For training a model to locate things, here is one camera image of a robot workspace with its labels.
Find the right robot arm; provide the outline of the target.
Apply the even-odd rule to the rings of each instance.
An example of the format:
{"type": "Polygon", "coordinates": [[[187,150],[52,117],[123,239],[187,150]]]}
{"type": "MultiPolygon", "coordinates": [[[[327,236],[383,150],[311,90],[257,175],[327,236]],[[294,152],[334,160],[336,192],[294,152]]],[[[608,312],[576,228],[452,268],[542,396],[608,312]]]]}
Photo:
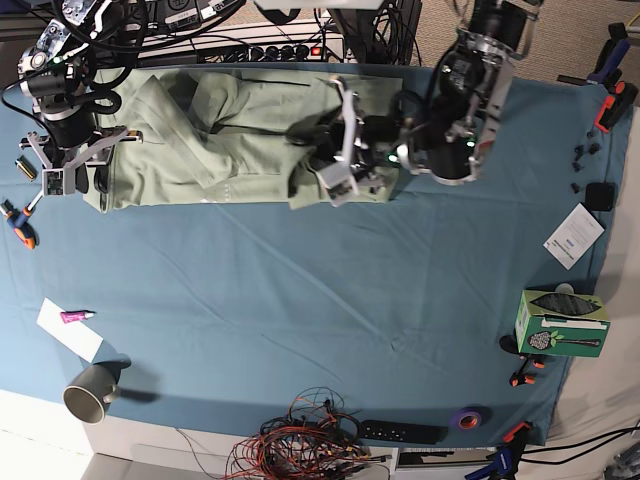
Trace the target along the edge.
{"type": "Polygon", "coordinates": [[[20,58],[16,86],[32,102],[43,133],[20,142],[38,158],[46,196],[107,194],[118,143],[139,132],[106,127],[122,105],[116,89],[131,73],[149,25],[143,1],[54,1],[36,45],[20,58]]]}

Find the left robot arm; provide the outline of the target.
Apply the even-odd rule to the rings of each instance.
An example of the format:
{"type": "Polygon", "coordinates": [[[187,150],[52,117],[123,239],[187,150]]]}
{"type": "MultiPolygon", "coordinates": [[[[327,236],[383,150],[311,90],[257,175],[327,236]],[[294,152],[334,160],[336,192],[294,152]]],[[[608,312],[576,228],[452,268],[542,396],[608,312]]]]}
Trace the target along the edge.
{"type": "Polygon", "coordinates": [[[398,166],[441,184],[476,180],[501,126],[515,63],[529,52],[539,1],[477,1],[470,20],[434,67],[427,91],[395,93],[386,115],[365,115],[358,94],[330,79],[340,106],[287,130],[295,146],[314,148],[312,170],[333,196],[381,188],[398,166]]]}

